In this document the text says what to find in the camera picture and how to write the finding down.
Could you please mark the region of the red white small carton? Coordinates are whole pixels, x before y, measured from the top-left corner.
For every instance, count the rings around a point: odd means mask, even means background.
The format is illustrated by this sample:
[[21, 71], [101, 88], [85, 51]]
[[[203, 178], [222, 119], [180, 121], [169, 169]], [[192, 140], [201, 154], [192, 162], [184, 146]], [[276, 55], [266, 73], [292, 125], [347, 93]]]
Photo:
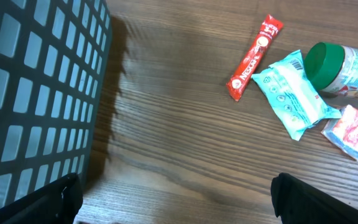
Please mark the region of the red white small carton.
[[340, 119], [330, 119], [321, 134], [358, 162], [358, 109], [347, 105]]

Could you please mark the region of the pale green small packet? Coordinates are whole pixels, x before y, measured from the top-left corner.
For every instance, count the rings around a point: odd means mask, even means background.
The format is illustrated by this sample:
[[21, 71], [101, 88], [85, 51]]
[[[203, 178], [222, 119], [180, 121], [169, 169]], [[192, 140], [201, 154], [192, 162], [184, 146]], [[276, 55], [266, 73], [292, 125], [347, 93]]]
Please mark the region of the pale green small packet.
[[327, 105], [307, 79], [300, 50], [252, 75], [293, 140], [322, 119], [339, 119], [341, 112]]

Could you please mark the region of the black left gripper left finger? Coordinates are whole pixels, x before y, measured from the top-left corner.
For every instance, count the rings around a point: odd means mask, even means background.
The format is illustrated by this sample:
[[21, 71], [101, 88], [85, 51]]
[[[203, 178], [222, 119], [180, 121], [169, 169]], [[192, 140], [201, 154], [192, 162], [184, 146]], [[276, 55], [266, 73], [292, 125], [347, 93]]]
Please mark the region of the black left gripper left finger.
[[0, 208], [0, 223], [73, 223], [82, 204], [80, 178], [73, 172]]

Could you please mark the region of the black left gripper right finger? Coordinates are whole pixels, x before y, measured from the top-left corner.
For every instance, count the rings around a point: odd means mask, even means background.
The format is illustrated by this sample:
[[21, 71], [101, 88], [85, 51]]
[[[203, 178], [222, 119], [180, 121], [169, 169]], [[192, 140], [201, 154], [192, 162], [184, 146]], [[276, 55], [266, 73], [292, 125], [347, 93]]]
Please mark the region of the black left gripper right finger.
[[358, 224], [358, 209], [290, 174], [273, 178], [270, 193], [282, 223]]

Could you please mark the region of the small jar green lid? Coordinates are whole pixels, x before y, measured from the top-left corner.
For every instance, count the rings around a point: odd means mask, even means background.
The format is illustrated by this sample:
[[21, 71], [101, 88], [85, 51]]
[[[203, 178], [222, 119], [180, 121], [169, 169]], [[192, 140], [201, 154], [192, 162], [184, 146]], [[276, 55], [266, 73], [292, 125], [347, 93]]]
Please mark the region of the small jar green lid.
[[304, 67], [316, 90], [358, 98], [358, 49], [320, 42], [307, 53]]

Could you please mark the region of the red small packet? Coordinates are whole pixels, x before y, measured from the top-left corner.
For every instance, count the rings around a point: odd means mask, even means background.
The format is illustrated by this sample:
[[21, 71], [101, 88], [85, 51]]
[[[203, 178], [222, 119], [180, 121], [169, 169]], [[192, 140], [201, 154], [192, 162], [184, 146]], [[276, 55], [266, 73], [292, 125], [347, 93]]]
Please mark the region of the red small packet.
[[253, 44], [236, 68], [230, 80], [226, 83], [229, 94], [235, 101], [239, 101], [242, 97], [252, 74], [256, 71], [265, 52], [282, 28], [283, 22], [275, 19], [270, 14], [264, 19]]

